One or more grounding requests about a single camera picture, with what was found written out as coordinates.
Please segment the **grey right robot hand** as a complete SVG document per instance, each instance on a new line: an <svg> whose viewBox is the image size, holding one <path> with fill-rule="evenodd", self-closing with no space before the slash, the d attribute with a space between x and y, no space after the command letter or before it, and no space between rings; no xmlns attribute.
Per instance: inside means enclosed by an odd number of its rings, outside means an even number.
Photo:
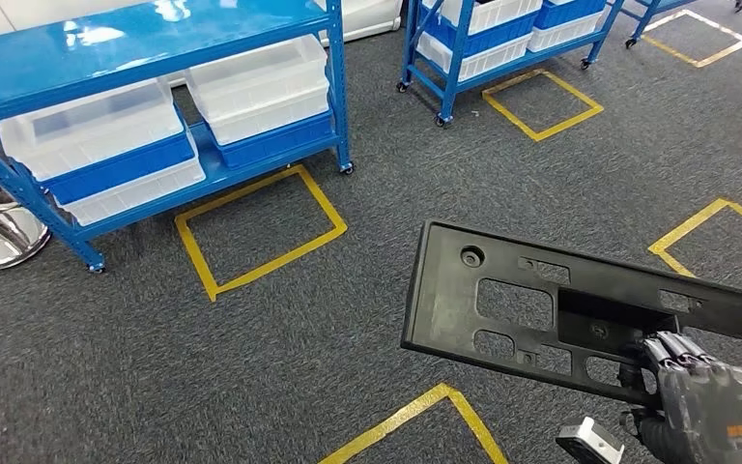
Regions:
<svg viewBox="0 0 742 464"><path fill-rule="evenodd" d="M657 381L659 408L631 407L619 422L663 463L742 463L742 368L691 338L660 331L625 350Z"/></svg>

